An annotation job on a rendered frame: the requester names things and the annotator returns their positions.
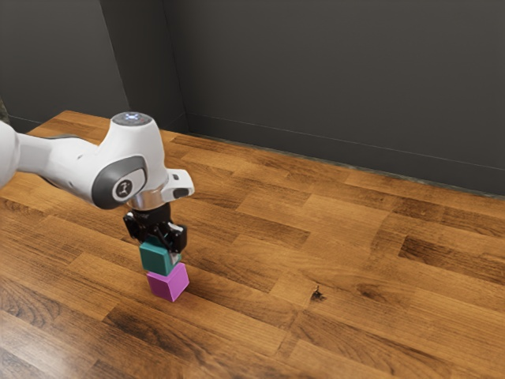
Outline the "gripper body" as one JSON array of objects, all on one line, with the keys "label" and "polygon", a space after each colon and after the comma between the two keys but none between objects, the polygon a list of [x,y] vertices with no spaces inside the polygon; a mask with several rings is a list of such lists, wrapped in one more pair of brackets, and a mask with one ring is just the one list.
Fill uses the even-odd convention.
[{"label": "gripper body", "polygon": [[123,220],[130,236],[139,242],[154,237],[169,253],[181,253],[186,247],[186,226],[173,223],[169,203],[147,211],[132,209]]}]

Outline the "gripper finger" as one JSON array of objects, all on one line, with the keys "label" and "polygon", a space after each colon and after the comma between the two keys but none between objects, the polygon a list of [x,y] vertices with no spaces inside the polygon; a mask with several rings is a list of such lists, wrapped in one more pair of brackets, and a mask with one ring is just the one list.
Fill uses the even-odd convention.
[{"label": "gripper finger", "polygon": [[169,253],[170,263],[175,265],[183,250],[183,227],[172,223],[159,223],[154,227],[154,231]]}]

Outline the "teal block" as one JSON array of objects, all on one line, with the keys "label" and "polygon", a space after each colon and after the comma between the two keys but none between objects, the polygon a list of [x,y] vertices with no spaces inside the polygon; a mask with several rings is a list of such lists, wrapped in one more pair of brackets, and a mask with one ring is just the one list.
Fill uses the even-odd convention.
[{"label": "teal block", "polygon": [[181,261],[181,254],[176,264],[170,263],[169,253],[164,245],[153,236],[148,237],[139,246],[140,259],[144,270],[168,276],[175,265]]}]

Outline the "magenta block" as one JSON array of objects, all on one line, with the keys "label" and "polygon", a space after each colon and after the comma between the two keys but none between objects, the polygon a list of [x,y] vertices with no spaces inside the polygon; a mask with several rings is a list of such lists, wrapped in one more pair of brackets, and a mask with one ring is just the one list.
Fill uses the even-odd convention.
[{"label": "magenta block", "polygon": [[168,276],[148,272],[147,278],[152,294],[170,302],[175,302],[189,285],[189,276],[184,263],[175,265]]}]

